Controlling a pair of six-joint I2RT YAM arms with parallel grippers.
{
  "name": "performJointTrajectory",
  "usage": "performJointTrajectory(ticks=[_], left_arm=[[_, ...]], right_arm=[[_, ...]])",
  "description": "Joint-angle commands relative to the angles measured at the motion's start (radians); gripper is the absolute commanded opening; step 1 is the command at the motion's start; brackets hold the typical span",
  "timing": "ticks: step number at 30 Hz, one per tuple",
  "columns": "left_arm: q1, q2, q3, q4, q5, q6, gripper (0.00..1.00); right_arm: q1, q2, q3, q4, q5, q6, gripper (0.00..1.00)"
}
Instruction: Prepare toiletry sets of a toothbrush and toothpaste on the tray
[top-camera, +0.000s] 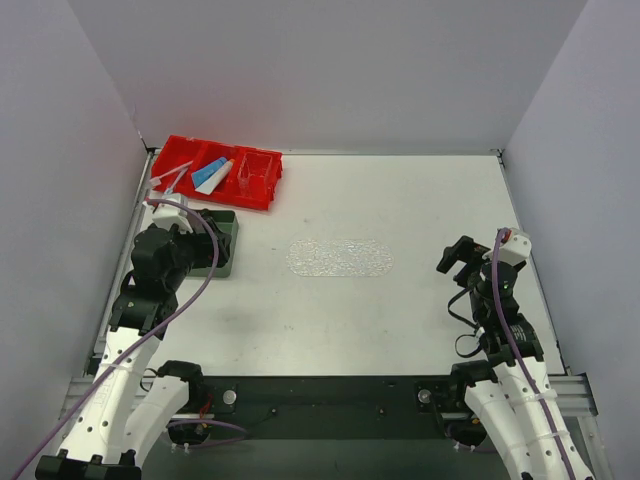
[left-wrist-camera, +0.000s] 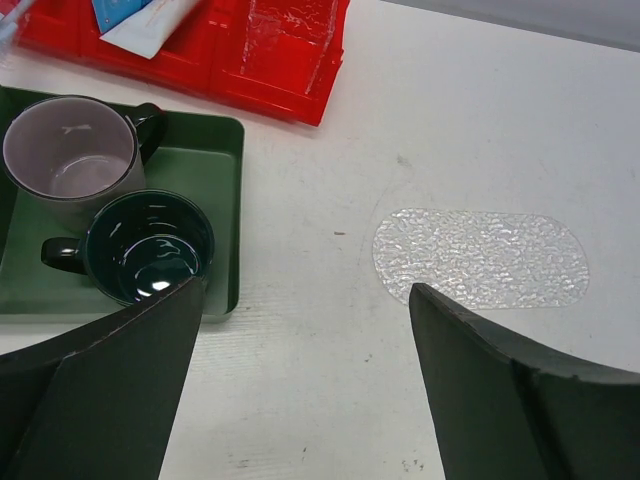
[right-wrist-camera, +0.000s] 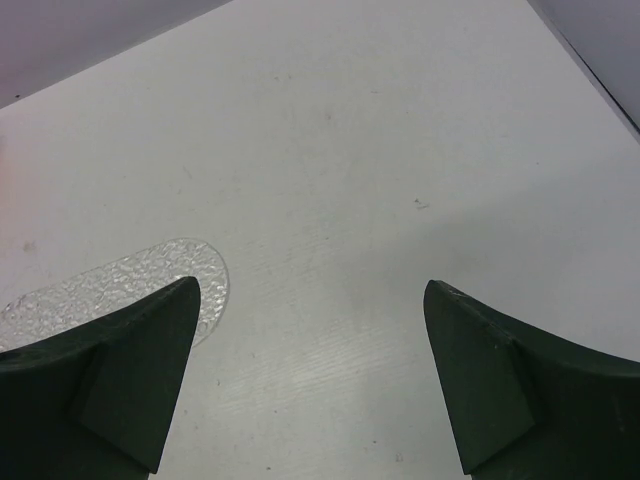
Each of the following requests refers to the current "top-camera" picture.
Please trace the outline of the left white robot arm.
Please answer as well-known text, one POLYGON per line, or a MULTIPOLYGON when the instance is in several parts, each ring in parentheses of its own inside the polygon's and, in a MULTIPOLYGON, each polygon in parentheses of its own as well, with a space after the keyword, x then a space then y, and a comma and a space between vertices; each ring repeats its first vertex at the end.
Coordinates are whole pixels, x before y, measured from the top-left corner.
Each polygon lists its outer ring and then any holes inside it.
POLYGON ((192 270, 225 266, 233 239, 211 210, 163 205, 171 216, 155 217, 134 239, 133 268, 112 306, 96 377, 65 416, 73 426, 58 451, 40 457, 38 479, 139 479, 172 417, 210 398, 200 365, 170 360, 135 400, 168 324, 188 307, 177 300, 182 282, 192 270))

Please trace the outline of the clear textured holder box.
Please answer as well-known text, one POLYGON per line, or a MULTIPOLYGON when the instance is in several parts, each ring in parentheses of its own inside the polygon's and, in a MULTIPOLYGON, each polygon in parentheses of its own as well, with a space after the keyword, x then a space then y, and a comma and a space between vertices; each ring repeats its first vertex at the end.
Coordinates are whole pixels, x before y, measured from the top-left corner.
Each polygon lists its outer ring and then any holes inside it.
POLYGON ((262 198, 267 195, 272 163, 273 155, 270 153, 249 151, 244 155, 237 175, 243 197, 262 198))

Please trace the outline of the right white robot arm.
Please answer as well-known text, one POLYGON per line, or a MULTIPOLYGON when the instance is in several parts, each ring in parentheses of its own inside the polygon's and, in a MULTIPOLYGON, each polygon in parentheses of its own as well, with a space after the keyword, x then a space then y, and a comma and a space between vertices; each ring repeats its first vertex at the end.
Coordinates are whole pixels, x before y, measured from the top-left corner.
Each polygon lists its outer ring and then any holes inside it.
POLYGON ((544 351, 514 296, 519 273, 531 255, 527 234, 501 229, 492 247, 460 237, 444 249, 436 269, 468 297, 482 360, 465 354, 453 365, 456 393, 479 420, 512 479, 591 479, 575 447, 551 385, 544 351))

